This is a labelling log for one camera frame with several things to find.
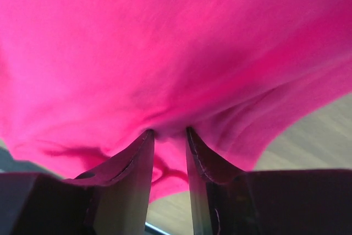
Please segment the pink t shirt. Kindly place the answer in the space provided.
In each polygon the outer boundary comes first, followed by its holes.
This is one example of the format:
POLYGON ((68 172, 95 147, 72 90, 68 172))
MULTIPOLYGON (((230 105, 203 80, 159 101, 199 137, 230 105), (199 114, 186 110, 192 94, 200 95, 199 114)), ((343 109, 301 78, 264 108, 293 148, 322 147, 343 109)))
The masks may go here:
POLYGON ((156 133, 151 200, 188 188, 185 129, 251 170, 351 92, 351 0, 1 0, 1 139, 72 178, 156 133))

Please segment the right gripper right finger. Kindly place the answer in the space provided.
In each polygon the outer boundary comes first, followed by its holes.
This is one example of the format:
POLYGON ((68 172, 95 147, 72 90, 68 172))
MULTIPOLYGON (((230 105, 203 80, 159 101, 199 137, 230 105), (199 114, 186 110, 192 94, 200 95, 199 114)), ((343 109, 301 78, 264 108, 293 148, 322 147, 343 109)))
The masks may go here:
POLYGON ((195 234, 351 234, 351 170, 246 172, 186 134, 195 234))

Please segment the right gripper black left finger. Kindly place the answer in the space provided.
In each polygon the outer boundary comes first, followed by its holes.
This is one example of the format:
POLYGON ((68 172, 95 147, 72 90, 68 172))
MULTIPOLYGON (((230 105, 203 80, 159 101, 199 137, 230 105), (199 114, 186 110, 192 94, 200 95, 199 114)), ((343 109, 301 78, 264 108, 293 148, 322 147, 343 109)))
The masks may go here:
POLYGON ((1 174, 1 234, 143 234, 154 133, 74 179, 1 174))

